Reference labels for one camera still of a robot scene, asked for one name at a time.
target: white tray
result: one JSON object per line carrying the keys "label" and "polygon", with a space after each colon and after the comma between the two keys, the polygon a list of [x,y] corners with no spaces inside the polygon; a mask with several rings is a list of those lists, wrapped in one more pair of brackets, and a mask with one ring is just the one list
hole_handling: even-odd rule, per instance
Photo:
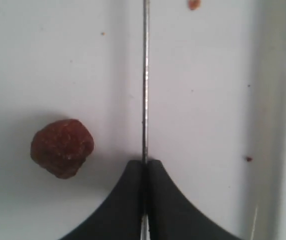
{"label": "white tray", "polygon": [[[0,240],[64,236],[139,156],[142,14],[139,0],[0,0]],[[286,240],[286,0],[152,0],[150,21],[150,155],[229,232]],[[66,117],[96,148],[60,180],[29,151]]]}

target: white plastic surface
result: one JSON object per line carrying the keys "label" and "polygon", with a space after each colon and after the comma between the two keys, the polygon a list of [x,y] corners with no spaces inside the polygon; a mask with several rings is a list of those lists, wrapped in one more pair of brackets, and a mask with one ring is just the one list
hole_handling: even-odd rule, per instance
{"label": "white plastic surface", "polygon": [[[0,240],[64,236],[141,154],[142,11],[0,0]],[[150,22],[151,157],[227,231],[286,240],[286,0],[151,0]],[[62,118],[96,145],[69,180],[29,157]]]}

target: thin metal wire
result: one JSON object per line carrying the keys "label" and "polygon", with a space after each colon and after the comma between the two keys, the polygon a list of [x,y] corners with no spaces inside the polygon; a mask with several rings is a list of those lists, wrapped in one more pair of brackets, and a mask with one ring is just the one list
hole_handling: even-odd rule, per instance
{"label": "thin metal wire", "polygon": [[[143,108],[142,108],[142,163],[149,160],[149,51],[150,51],[150,0],[143,0]],[[148,237],[146,196],[143,196],[141,239]]]}

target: small red speck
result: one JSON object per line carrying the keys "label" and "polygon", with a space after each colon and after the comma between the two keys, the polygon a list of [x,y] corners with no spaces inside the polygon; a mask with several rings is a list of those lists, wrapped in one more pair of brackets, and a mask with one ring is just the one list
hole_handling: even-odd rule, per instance
{"label": "small red speck", "polygon": [[188,0],[188,8],[195,10],[201,6],[201,0]]}
{"label": "small red speck", "polygon": [[245,157],[245,160],[246,160],[247,162],[252,162],[253,158],[250,157],[250,156],[246,156],[246,157]]}

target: food crumb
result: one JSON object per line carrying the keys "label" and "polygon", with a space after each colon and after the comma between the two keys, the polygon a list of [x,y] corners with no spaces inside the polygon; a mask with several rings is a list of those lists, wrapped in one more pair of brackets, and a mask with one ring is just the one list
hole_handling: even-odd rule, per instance
{"label": "food crumb", "polygon": [[188,0],[188,8],[195,10],[201,6],[201,0]]}
{"label": "food crumb", "polygon": [[252,162],[253,158],[250,157],[250,156],[246,156],[246,157],[245,157],[245,160],[246,160],[247,162]]}

